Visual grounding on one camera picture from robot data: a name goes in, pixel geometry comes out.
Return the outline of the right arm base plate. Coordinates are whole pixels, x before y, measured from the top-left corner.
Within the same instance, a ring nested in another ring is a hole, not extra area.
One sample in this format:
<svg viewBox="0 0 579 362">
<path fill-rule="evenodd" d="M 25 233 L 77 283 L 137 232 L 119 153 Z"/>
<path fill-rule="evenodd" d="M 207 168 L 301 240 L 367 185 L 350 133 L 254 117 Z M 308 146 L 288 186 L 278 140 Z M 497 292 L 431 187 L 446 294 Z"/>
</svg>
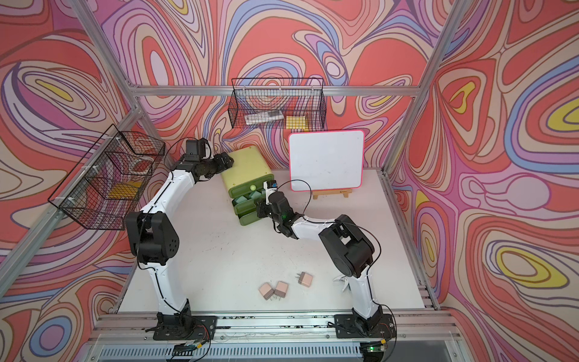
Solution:
<svg viewBox="0 0 579 362">
<path fill-rule="evenodd" d="M 369 319 L 358 315 L 334 315 L 332 325 L 338 339 L 385 339 L 389 341 L 397 336 L 397 329 L 391 314 L 378 313 Z"/>
</svg>

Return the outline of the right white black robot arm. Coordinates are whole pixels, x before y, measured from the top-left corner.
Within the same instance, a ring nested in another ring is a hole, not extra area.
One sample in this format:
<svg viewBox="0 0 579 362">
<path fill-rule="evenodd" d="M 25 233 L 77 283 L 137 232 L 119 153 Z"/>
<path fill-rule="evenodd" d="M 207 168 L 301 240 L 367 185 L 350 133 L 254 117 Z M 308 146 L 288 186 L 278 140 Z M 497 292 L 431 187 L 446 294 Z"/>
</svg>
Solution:
<svg viewBox="0 0 579 362">
<path fill-rule="evenodd" d="M 348 332 L 369 336 L 378 326 L 383 309 L 372 298 L 369 270 L 374 264 L 375 247 L 347 215 L 334 220 L 314 220 L 295 212 L 283 192 L 273 192 L 256 204 L 259 218 L 268 217 L 274 230 L 295 240 L 319 241 L 333 265 L 345 278 L 353 296 L 353 327 Z"/>
</svg>

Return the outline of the yellow green drawer cabinet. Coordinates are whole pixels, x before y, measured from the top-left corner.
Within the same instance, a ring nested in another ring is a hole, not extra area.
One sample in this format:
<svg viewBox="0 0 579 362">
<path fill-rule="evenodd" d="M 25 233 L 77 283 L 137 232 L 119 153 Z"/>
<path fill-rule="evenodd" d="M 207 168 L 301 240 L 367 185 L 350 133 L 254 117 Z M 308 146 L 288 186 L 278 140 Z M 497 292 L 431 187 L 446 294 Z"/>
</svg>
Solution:
<svg viewBox="0 0 579 362">
<path fill-rule="evenodd" d="M 232 168 L 223 171 L 221 175 L 232 200 L 250 191 L 264 190 L 264 182 L 274 179 L 271 168 L 257 146 L 248 146 L 228 154 L 235 160 L 235 163 Z M 236 216 L 242 226 L 248 226 L 260 220 L 256 215 L 256 210 L 242 217 Z"/>
</svg>

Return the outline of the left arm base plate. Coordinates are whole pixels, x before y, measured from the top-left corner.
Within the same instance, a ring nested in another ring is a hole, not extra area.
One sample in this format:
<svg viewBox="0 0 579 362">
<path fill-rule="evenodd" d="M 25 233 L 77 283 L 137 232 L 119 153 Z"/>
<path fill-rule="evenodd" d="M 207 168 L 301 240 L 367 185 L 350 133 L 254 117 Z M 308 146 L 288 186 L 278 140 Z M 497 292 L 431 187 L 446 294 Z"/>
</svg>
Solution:
<svg viewBox="0 0 579 362">
<path fill-rule="evenodd" d="M 214 338 L 217 316 L 163 315 L 158 313 L 157 325 L 152 328 L 153 339 L 207 341 Z"/>
</svg>

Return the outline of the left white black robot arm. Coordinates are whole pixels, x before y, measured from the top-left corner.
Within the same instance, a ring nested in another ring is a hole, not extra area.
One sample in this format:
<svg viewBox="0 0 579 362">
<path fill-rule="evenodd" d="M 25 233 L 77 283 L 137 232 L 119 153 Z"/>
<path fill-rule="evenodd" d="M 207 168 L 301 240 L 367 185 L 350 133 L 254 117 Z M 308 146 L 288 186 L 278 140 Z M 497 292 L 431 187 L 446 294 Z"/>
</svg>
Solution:
<svg viewBox="0 0 579 362">
<path fill-rule="evenodd" d="M 205 328 L 191 315 L 189 301 L 173 276 L 171 260 L 179 250 L 179 236 L 170 218 L 196 183 L 209 180 L 233 164 L 226 153 L 205 159 L 184 155 L 153 199 L 125 217 L 131 253 L 137 258 L 137 266 L 149 273 L 158 299 L 155 339 L 188 339 L 197 330 L 203 338 L 207 336 Z"/>
</svg>

